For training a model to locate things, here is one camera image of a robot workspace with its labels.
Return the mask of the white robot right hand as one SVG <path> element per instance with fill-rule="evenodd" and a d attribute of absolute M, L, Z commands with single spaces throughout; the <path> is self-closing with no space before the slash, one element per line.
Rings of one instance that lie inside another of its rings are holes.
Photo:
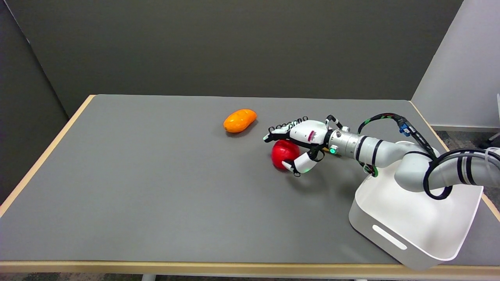
<path fill-rule="evenodd" d="M 268 128 L 263 141 L 275 142 L 288 140 L 297 146 L 308 149 L 294 160 L 283 160 L 283 166 L 300 177 L 310 171 L 325 156 L 324 149 L 328 148 L 333 129 L 321 121 L 309 120 L 307 117 L 296 119 L 288 123 L 278 124 Z"/>

